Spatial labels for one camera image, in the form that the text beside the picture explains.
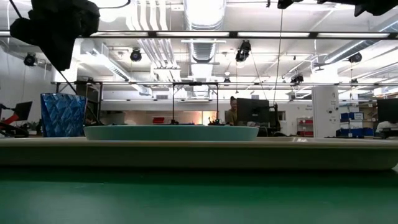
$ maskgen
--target person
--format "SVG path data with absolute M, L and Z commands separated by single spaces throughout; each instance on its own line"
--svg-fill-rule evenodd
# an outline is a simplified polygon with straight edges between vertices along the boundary
M 231 109 L 229 109 L 226 112 L 225 123 L 229 124 L 229 125 L 237 126 L 238 125 L 238 113 L 237 113 L 238 106 L 236 104 L 236 98 L 231 96 L 229 103 L 231 105 Z
M 397 121 L 383 121 L 377 125 L 376 133 L 381 133 L 384 128 L 398 128 Z

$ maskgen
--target computer monitor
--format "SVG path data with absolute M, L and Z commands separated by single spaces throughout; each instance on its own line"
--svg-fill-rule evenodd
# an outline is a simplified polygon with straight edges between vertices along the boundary
M 379 122 L 398 121 L 398 99 L 377 100 Z
M 27 121 L 32 102 L 18 103 L 14 109 L 14 114 L 18 115 L 17 121 Z
M 269 123 L 269 101 L 254 99 L 236 99 L 238 106 L 238 122 Z

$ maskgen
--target green table surface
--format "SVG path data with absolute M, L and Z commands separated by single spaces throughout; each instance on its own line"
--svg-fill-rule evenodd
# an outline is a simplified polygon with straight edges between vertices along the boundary
M 398 174 L 0 167 L 0 223 L 398 223 Z

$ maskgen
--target blue storage bin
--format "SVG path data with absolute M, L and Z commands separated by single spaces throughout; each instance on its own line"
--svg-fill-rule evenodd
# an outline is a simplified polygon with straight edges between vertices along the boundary
M 363 128 L 351 128 L 351 129 L 340 129 L 340 133 L 342 136 L 348 136 L 349 133 L 353 134 L 353 137 L 362 137 Z
M 350 113 L 341 113 L 340 114 L 340 119 L 342 119 L 342 120 L 348 120 L 348 119 L 357 119 L 357 120 L 359 120 L 358 116 L 361 117 L 361 119 L 364 118 L 362 112 L 350 112 Z
M 373 128 L 363 128 L 363 134 L 365 136 L 374 136 Z

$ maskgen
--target overhead beam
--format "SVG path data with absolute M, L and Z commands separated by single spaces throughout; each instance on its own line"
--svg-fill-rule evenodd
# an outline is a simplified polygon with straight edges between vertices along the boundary
M 135 31 L 105 30 L 89 38 L 108 39 L 294 39 L 294 40 L 397 40 L 397 32 L 297 32 L 297 31 Z M 0 37 L 11 37 L 0 30 Z

